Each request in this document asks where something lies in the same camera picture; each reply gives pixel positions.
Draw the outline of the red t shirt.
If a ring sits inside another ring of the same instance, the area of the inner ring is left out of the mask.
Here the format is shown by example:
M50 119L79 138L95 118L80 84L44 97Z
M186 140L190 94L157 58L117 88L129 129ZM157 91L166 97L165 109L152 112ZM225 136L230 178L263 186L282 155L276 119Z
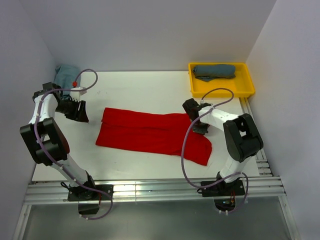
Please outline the red t shirt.
M186 160L206 166L212 143L187 130L191 122L185 113L152 114L105 108L95 144L128 151L184 155Z

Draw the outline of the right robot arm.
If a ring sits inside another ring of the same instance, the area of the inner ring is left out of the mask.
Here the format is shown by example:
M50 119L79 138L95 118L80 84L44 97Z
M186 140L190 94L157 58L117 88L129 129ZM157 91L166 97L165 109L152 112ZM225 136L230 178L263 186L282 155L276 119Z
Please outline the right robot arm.
M185 180L192 187L198 189L216 187L220 194L227 195L233 190L234 184L240 179L240 176L246 177L243 172L245 165L250 158L256 156L263 149L264 143L250 114L237 115L219 110L217 106L218 104L212 105L203 100L197 103L193 98L182 104L191 124L182 143L181 168ZM196 185L190 181L185 171L185 148L191 131L203 136L208 133L210 126L223 131L228 158L223 168L217 173L215 182L208 185Z

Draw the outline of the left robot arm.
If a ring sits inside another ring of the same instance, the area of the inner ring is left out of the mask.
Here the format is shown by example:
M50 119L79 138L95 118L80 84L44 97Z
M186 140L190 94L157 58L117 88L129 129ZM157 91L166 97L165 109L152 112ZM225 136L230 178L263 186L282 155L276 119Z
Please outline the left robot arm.
M98 188L89 173L71 157L68 141L55 121L55 114L62 113L69 120L88 123L86 102L64 99L61 87L55 83L44 83L42 87L33 94L34 112L29 123L20 127L20 135L36 164L57 170L69 182L63 187L91 200Z

